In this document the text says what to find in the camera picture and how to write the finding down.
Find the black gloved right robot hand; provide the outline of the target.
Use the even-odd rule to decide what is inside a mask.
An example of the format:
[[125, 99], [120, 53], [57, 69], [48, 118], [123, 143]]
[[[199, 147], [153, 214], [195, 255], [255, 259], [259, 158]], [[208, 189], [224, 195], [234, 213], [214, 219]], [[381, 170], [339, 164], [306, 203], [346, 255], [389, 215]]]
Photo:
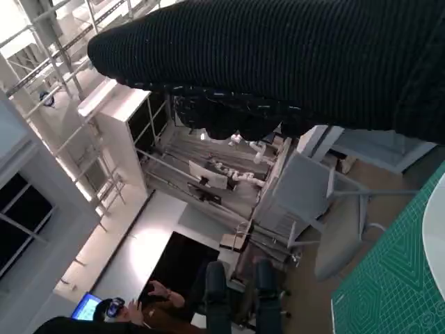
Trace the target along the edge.
[[87, 50], [216, 140], [333, 125], [444, 142], [443, 1], [182, 1]]

